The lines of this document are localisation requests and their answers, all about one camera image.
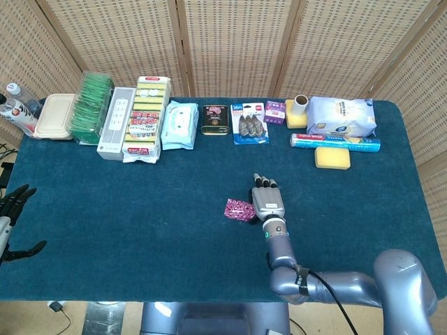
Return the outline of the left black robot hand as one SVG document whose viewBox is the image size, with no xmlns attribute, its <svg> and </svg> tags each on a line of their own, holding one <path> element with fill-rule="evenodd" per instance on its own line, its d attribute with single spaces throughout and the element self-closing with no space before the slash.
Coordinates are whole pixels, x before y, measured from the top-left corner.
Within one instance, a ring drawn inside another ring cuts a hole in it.
<svg viewBox="0 0 447 335">
<path fill-rule="evenodd" d="M 33 257 L 40 253 L 47 245 L 47 241 L 43 240 L 27 250 L 10 250 L 9 240 L 13 228 L 17 224 L 17 220 L 27 200 L 36 191 L 36 188 L 30 188 L 28 184 L 25 184 L 1 198 L 1 264 Z"/>
</svg>

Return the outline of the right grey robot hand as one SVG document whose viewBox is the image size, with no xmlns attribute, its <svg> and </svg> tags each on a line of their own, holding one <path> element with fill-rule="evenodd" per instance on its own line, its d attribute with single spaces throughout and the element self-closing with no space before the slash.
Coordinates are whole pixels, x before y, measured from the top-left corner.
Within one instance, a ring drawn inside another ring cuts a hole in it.
<svg viewBox="0 0 447 335">
<path fill-rule="evenodd" d="M 274 179 L 254 173 L 254 187 L 249 191 L 249 202 L 262 222 L 270 218 L 284 218 L 284 202 Z"/>
</svg>

